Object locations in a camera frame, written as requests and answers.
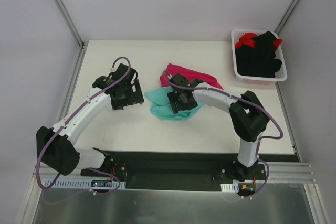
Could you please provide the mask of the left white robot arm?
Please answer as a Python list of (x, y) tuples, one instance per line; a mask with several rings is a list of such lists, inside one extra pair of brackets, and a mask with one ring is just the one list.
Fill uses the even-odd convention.
[(78, 149), (75, 144), (86, 127), (106, 108), (122, 110), (142, 104), (143, 94), (135, 69), (119, 64), (108, 76), (98, 77), (85, 98), (62, 120), (36, 133), (37, 158), (61, 175), (76, 168), (92, 168), (99, 176), (112, 171), (112, 158), (96, 147)]

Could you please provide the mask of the teal t shirt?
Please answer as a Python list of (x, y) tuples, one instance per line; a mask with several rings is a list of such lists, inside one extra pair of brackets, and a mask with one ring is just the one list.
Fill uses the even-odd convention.
[(172, 91), (171, 87), (162, 87), (153, 91), (144, 93), (144, 96), (152, 102), (150, 107), (151, 113), (161, 121), (187, 121), (193, 117), (204, 105), (199, 103), (197, 107), (173, 113), (167, 94)]

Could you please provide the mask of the magenta t shirt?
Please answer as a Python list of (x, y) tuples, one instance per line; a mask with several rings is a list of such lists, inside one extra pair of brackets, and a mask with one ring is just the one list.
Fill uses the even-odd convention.
[(213, 87), (223, 89), (223, 87), (219, 84), (219, 82), (217, 81), (217, 79), (215, 77), (213, 77), (209, 74), (206, 74), (206, 73), (191, 70), (191, 69), (184, 68), (184, 67), (179, 66), (179, 65), (174, 65), (174, 64), (171, 64), (171, 63), (169, 63), (167, 65), (165, 71), (167, 71), (172, 76), (174, 76), (176, 74), (180, 74), (183, 77), (185, 77), (188, 81), (192, 81), (194, 79), (199, 79), (199, 80), (202, 80), (202, 81), (206, 82), (207, 84), (209, 84)]

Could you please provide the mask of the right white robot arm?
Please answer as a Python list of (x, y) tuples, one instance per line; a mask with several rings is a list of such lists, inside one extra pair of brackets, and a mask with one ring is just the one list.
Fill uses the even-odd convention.
[(226, 167), (225, 173), (227, 177), (241, 182), (250, 178), (258, 164), (257, 140), (266, 129), (269, 118), (256, 107), (239, 99), (245, 98), (248, 102), (261, 106), (256, 95), (247, 91), (238, 98), (233, 98), (202, 80), (188, 81), (181, 74), (168, 76), (168, 80), (173, 89), (167, 94), (173, 113), (206, 104), (230, 115), (235, 133), (240, 137), (240, 146), (235, 163)]

